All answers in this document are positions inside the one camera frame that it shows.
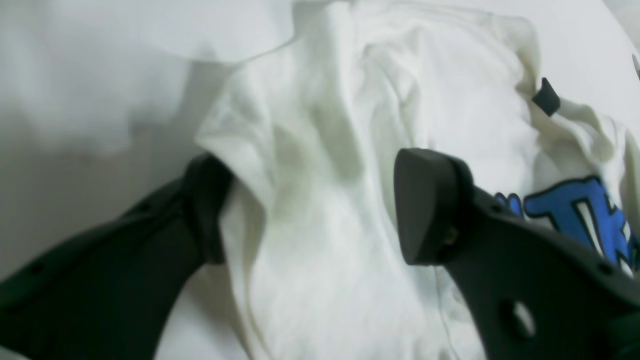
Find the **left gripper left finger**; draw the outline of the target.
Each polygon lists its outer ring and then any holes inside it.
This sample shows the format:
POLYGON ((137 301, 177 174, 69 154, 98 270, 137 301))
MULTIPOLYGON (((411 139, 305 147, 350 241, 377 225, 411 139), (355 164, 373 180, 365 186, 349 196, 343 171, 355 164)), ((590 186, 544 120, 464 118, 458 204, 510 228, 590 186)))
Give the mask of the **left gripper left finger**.
POLYGON ((2 348, 30 360, 152 360, 190 276, 226 260, 218 219, 233 179, 199 155, 119 218, 3 280, 2 348))

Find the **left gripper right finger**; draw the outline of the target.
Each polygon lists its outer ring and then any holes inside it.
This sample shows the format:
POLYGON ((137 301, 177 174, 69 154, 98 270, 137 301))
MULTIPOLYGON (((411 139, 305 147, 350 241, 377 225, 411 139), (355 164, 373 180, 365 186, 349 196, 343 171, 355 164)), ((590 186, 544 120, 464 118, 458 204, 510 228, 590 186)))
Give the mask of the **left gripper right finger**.
POLYGON ((403 259, 446 269, 489 360, 639 358, 639 287, 621 269, 518 218, 456 157, 403 148, 393 186, 403 259))

